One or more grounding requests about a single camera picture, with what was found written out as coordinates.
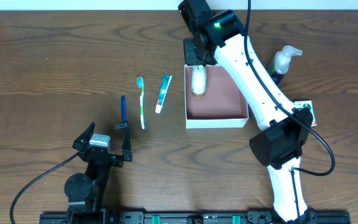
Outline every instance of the table surface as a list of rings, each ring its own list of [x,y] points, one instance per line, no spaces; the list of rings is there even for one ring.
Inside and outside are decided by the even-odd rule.
[[[237,12],[245,22],[244,11]],[[301,174],[314,209],[340,209],[358,223],[358,11],[254,11],[249,33],[267,66],[284,45],[303,50],[280,88],[313,100],[336,169]],[[105,202],[168,210],[272,208],[267,169],[249,147],[253,119],[239,129],[185,129],[183,45],[191,37],[176,11],[0,12],[0,223],[25,184],[75,153],[73,140],[94,121],[119,153],[120,96],[127,100],[134,160],[114,168]],[[162,114],[155,104],[163,74],[174,76]],[[140,128],[145,78],[146,130]],[[329,156],[313,137],[301,166],[325,171]],[[45,210],[67,209],[66,179],[84,172],[79,158],[29,188],[17,223],[38,223]]]

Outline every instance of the box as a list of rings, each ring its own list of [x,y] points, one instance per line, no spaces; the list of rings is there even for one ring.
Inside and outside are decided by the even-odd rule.
[[[231,76],[220,65],[206,67],[206,91],[196,98],[191,92],[192,66],[185,65],[186,129],[243,128],[248,103]]]

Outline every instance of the green clip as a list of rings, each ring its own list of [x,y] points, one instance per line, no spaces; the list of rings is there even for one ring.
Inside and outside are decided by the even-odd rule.
[[[233,215],[233,223],[232,224],[241,224],[241,216]]]
[[[160,224],[160,216],[159,215],[152,216],[152,224]]]

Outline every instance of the toothbrush head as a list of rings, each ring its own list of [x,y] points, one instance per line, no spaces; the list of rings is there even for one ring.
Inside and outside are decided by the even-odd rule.
[[[143,88],[144,87],[144,79],[143,79],[143,77],[137,77],[136,78],[136,83],[137,83],[138,88]]]

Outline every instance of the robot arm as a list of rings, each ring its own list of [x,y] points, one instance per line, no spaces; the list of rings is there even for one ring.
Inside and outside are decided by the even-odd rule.
[[[250,147],[270,174],[274,209],[284,221],[296,220],[304,214],[307,206],[302,197],[299,172],[295,172],[292,179],[290,170],[300,165],[301,146],[306,142],[307,130],[276,107],[254,75],[244,52],[245,29],[232,11],[216,14],[205,0],[185,0],[178,8],[193,34],[192,39],[184,40],[186,64],[218,63],[233,78],[262,131],[250,140]],[[310,112],[293,110],[293,102],[274,84],[257,58],[248,37],[247,41],[250,59],[263,83],[283,108],[310,127]]]

